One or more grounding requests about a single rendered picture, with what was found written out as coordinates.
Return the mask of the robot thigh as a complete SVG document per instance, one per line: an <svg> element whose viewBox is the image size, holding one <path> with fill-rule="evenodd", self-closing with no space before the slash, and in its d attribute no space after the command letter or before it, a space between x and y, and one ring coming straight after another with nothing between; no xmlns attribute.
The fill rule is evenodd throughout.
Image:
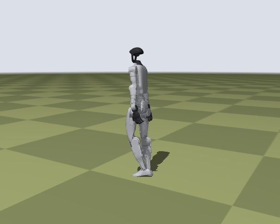
<svg viewBox="0 0 280 224"><path fill-rule="evenodd" d="M144 121L141 124L139 124L139 130L140 130L140 136L141 136L141 143L144 146L149 146L150 144L150 138L147 136L148 134L148 119L147 116L150 116L151 109L147 108L147 112L140 114L141 119Z"/></svg>
<svg viewBox="0 0 280 224"><path fill-rule="evenodd" d="M138 113L140 114L140 106L138 106ZM131 107L128 109L127 111L127 115L126 115L126 133L128 136L128 139L131 143L132 139L136 138L139 140L139 144L140 144L140 139L136 136L134 136L134 132L136 129L136 123L135 121L133 121L133 111L131 109Z"/></svg>

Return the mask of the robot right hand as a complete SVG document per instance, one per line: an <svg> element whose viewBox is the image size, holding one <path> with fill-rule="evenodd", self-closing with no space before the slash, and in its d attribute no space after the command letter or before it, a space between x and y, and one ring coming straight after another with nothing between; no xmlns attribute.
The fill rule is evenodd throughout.
<svg viewBox="0 0 280 224"><path fill-rule="evenodd" d="M148 104L148 108L150 108L150 105ZM152 118L152 113L150 114L150 116L147 116L146 118L148 118L148 121L151 121L153 118Z"/></svg>

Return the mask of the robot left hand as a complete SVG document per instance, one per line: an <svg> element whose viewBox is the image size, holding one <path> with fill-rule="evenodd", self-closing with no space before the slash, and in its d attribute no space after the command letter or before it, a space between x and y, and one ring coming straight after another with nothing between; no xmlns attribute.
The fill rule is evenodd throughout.
<svg viewBox="0 0 280 224"><path fill-rule="evenodd" d="M136 108L136 110L132 110L133 111L133 121L135 121L136 124L141 124L144 121L141 119L140 114L138 113L137 105L135 105L135 108Z"/></svg>

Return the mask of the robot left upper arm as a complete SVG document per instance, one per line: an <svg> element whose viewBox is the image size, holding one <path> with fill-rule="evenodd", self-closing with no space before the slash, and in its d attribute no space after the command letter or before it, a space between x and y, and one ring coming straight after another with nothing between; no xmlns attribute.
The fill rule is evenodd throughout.
<svg viewBox="0 0 280 224"><path fill-rule="evenodd" d="M129 67L128 72L130 75L130 81L131 81L132 85L135 86L135 89L137 90L137 75L136 75L138 72L137 66Z"/></svg>

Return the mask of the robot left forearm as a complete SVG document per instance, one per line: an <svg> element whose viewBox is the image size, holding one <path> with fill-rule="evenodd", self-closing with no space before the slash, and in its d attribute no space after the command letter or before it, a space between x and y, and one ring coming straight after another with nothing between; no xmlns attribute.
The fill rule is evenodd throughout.
<svg viewBox="0 0 280 224"><path fill-rule="evenodd" d="M130 85L129 90L130 90L130 96L131 96L131 98L130 98L131 109L136 110L135 105L137 105L137 98L136 98L137 93L136 93L135 86Z"/></svg>

